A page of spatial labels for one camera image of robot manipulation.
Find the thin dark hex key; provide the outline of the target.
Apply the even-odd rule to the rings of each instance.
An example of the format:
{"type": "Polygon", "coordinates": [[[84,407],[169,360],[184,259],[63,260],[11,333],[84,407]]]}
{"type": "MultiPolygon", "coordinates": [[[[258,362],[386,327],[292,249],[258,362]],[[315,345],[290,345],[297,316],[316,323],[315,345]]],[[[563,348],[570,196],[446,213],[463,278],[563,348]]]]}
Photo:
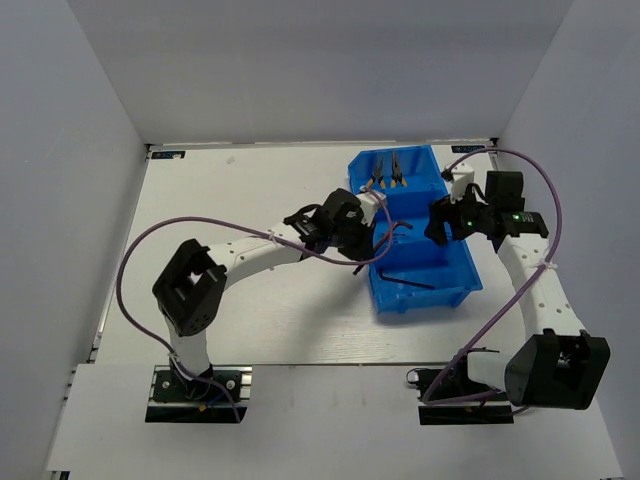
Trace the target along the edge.
{"type": "Polygon", "coordinates": [[[396,283],[396,284],[400,284],[400,285],[406,285],[406,286],[419,288],[419,289],[425,289],[425,290],[434,290],[435,289],[435,287],[433,285],[430,285],[430,284],[389,276],[383,270],[379,271],[379,278],[381,280],[383,280],[383,281],[386,281],[386,282],[396,283]]]}

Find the yellow needle-nose pliers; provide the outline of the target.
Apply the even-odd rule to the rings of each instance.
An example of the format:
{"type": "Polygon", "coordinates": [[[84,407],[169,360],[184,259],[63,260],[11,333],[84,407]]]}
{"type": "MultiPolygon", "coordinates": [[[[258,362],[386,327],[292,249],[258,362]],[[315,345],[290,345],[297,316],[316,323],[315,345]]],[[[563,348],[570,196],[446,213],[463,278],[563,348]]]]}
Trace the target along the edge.
{"type": "Polygon", "coordinates": [[[359,188],[359,192],[364,193],[365,191],[369,190],[378,190],[380,192],[384,192],[385,189],[386,183],[384,179],[384,156],[379,154],[376,156],[373,162],[373,170],[369,179],[359,188]]]}
{"type": "Polygon", "coordinates": [[[396,151],[391,152],[391,160],[392,160],[391,187],[392,188],[396,188],[398,186],[407,187],[408,183],[404,178],[404,174],[401,170],[400,162],[399,162],[396,151]]]}

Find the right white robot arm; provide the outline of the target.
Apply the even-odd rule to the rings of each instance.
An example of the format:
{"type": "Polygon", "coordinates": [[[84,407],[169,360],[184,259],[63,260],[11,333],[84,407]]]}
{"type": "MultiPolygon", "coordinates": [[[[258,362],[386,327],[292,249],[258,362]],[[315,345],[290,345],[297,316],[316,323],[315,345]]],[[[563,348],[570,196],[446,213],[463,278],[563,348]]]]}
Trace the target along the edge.
{"type": "Polygon", "coordinates": [[[479,188],[467,167],[442,173],[450,193],[429,206],[427,238],[438,246],[481,233],[491,241],[515,290],[525,342],[502,353],[476,345],[464,348],[424,390],[421,400],[437,405],[437,389],[451,380],[461,397],[477,397],[486,387],[503,392],[519,407],[589,408],[611,352],[602,337],[590,335],[565,295],[548,254],[552,245],[542,216],[525,208],[520,172],[492,171],[479,188]]]}

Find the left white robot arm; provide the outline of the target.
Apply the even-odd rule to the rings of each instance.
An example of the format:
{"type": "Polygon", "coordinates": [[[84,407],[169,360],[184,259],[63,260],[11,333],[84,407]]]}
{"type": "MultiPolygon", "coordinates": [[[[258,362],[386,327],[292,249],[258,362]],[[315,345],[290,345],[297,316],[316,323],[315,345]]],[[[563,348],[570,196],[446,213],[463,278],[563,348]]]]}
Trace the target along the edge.
{"type": "Polygon", "coordinates": [[[381,192],[354,194],[338,188],[323,204],[305,206],[266,232],[210,246],[195,239],[184,241],[152,287],[169,329],[171,366],[178,373],[180,391],[199,399],[210,390],[206,330],[227,289],[263,271],[310,257],[331,263],[325,257],[329,249],[349,264],[370,262],[375,256],[375,215],[385,206],[381,192]]]}

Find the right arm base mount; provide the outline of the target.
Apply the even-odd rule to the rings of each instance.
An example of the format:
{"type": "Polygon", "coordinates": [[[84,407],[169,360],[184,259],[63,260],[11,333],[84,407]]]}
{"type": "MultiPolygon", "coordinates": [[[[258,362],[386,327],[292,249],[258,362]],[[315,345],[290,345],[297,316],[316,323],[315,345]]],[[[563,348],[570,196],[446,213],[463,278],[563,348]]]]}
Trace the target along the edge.
{"type": "Polygon", "coordinates": [[[421,426],[482,426],[514,423],[512,407],[504,393],[489,394],[489,387],[471,381],[465,373],[449,373],[427,402],[423,395],[440,373],[438,368],[413,368],[405,375],[407,386],[418,393],[421,426]]]}

